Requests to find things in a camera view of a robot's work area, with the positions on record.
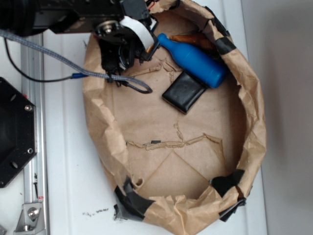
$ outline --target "crumpled paper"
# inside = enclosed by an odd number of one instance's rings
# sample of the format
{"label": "crumpled paper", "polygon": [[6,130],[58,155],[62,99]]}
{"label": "crumpled paper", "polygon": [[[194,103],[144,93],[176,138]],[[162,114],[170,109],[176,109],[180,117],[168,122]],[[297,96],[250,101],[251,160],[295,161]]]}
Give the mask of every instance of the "crumpled paper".
{"label": "crumpled paper", "polygon": [[[167,36],[201,31],[215,43],[224,37],[214,16],[190,0],[160,0],[151,9],[159,20],[155,34]],[[140,94],[104,79],[84,79],[89,134],[114,190],[131,178],[134,191],[153,200],[144,222],[177,235],[195,235],[220,218],[219,213],[247,197],[266,152],[262,89],[257,75],[235,49],[221,56],[231,74],[217,89],[208,89],[187,115],[161,95],[182,69],[160,48],[149,62],[123,75],[136,76],[154,92]],[[85,68],[101,68],[98,39],[87,48]],[[209,180],[245,171],[237,187],[223,197]]]}

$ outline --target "black tape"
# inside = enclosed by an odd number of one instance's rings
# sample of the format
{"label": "black tape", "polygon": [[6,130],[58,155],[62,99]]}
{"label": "black tape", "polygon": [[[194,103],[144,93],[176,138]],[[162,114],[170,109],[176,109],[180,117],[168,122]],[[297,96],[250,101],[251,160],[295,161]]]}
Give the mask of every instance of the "black tape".
{"label": "black tape", "polygon": [[226,30],[226,28],[224,27],[224,25],[220,22],[220,20],[215,16],[215,14],[213,13],[213,11],[208,8],[207,6],[205,7],[213,16],[214,18],[211,19],[213,25],[217,28],[217,30],[223,34],[223,36],[230,36],[230,33],[228,32],[228,30]]}
{"label": "black tape", "polygon": [[133,188],[130,178],[126,179],[123,187],[126,196],[119,187],[116,187],[114,191],[117,202],[114,206],[116,218],[136,221],[142,221],[145,218],[145,212],[154,201],[139,196]]}
{"label": "black tape", "polygon": [[228,37],[219,38],[215,41],[215,45],[220,55],[225,55],[236,49],[236,46],[230,41]]}
{"label": "black tape", "polygon": [[219,213],[220,220],[226,222],[232,214],[236,213],[238,207],[244,206],[245,204],[246,198],[244,197],[238,198],[238,202],[235,205]]}
{"label": "black tape", "polygon": [[210,180],[210,184],[223,197],[228,190],[238,185],[244,173],[244,170],[237,169],[226,177],[220,176]]}

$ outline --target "screw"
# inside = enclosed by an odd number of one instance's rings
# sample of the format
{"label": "screw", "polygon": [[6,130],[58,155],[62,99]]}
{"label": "screw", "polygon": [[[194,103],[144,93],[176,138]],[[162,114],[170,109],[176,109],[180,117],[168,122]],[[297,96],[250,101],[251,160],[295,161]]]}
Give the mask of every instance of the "screw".
{"label": "screw", "polygon": [[110,28],[107,28],[107,29],[105,29],[104,31],[105,31],[106,34],[112,33],[112,29],[110,29]]}
{"label": "screw", "polygon": [[30,225],[29,225],[29,224],[25,224],[25,225],[23,226],[23,231],[27,232],[27,231],[29,231],[29,230],[31,230]]}
{"label": "screw", "polygon": [[39,216],[39,210],[36,208],[32,207],[28,210],[28,216],[31,219],[36,219]]}
{"label": "screw", "polygon": [[25,106],[25,110],[28,111],[28,112],[30,112],[30,111],[33,110],[33,107],[31,107],[31,105],[26,105],[26,106]]}

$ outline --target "blue bottle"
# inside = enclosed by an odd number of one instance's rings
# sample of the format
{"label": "blue bottle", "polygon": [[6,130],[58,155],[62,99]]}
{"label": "blue bottle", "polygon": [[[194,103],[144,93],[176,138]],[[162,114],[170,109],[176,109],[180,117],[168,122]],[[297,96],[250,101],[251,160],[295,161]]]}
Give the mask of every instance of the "blue bottle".
{"label": "blue bottle", "polygon": [[227,66],[190,44],[173,42],[164,33],[161,33],[157,39],[170,51],[179,66],[212,88],[217,88],[229,72]]}

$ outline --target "black leather wallet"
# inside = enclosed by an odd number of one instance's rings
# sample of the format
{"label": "black leather wallet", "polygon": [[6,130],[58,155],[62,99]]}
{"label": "black leather wallet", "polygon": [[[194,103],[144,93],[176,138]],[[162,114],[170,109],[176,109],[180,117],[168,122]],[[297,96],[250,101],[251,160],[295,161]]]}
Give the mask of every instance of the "black leather wallet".
{"label": "black leather wallet", "polygon": [[187,114],[206,88],[201,81],[184,71],[163,93],[162,97],[184,114]]}

